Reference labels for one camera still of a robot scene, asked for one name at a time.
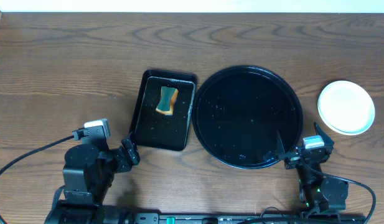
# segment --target green scouring pad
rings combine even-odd
[[[165,115],[172,115],[174,112],[174,103],[178,96],[176,88],[166,86],[161,87],[161,99],[157,105],[156,111]]]

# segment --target wooden table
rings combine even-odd
[[[281,75],[304,110],[302,136],[318,121],[335,141],[322,168],[369,185],[377,194],[371,223],[384,223],[384,14],[33,14],[4,13],[0,24],[0,168],[108,118],[118,147],[127,133],[142,74],[149,68],[192,72],[199,86],[232,65]],[[317,97],[350,80],[374,100],[373,126],[358,136],[331,131]],[[63,185],[69,141],[18,162],[0,178],[0,212],[9,223],[42,223]],[[105,204],[161,212],[257,213],[295,210],[298,180],[283,163],[260,170],[210,156],[193,129],[174,152],[139,148],[141,163],[117,174]],[[347,211],[367,214],[370,194],[350,186]]]

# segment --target black plate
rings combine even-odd
[[[199,89],[193,127],[203,147],[218,160],[257,169],[277,163],[276,130],[285,150],[299,141],[301,104],[277,74],[260,67],[230,67],[212,75]]]

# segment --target black tray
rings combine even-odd
[[[178,89],[172,116],[160,114],[161,86]],[[135,143],[181,151],[186,147],[197,79],[193,74],[147,70],[144,72],[129,131]]]

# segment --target white plate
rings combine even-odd
[[[373,124],[375,116],[369,94],[348,81],[328,84],[319,96],[317,109],[329,128],[346,135],[365,132]]]

